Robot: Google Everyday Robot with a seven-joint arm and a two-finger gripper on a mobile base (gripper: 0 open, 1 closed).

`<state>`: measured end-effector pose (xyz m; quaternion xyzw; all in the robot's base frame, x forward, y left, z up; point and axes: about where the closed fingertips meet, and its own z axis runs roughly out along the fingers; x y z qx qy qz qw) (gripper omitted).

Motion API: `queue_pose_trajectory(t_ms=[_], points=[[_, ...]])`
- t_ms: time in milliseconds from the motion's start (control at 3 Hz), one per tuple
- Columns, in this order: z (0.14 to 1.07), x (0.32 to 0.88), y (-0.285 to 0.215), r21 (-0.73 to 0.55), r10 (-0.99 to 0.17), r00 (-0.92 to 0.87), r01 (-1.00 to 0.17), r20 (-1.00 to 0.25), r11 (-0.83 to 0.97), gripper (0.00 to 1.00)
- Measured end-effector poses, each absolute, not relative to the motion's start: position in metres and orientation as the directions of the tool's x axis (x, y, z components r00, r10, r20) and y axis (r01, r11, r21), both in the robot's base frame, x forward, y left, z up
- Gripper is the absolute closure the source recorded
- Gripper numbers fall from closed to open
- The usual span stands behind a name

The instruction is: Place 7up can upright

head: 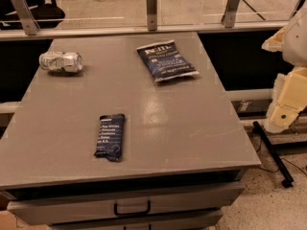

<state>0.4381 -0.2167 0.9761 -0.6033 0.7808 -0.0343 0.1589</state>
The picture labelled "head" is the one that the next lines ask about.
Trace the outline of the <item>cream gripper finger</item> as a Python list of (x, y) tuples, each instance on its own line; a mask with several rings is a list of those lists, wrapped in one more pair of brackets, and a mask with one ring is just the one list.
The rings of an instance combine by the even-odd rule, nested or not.
[(278, 30), (274, 35), (264, 41), (261, 48), (269, 52), (281, 52), (283, 50), (285, 31), (285, 27)]
[(264, 128), (279, 133), (289, 128), (307, 106), (307, 68), (295, 67), (287, 75), (278, 74), (272, 91)]

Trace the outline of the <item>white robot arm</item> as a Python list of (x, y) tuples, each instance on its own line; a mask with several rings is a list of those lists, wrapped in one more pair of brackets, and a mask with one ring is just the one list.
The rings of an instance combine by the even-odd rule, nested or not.
[(279, 133), (307, 107), (307, 9), (301, 8), (285, 27), (266, 39), (262, 49), (281, 52), (294, 67), (287, 75), (277, 75), (264, 122), (266, 131)]

